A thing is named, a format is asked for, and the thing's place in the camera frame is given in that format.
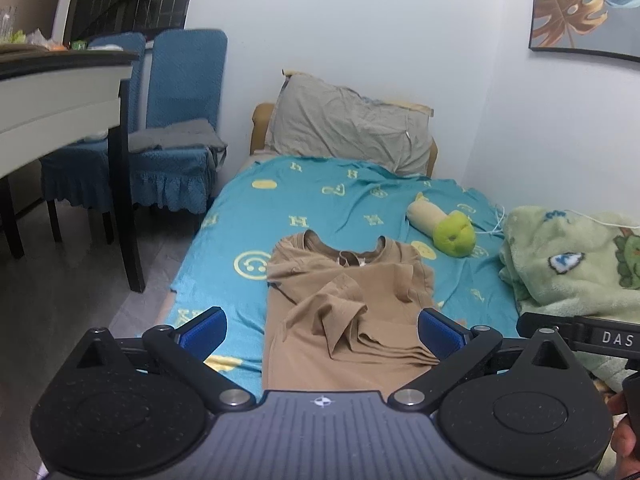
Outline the person's right hand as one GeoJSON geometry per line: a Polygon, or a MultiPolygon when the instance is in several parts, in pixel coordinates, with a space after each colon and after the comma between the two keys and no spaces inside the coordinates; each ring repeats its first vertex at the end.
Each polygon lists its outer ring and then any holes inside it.
{"type": "Polygon", "coordinates": [[[608,409],[613,415],[623,415],[612,434],[611,448],[616,454],[616,479],[638,479],[640,462],[637,454],[638,437],[631,427],[627,402],[622,392],[608,400],[608,409]]]}

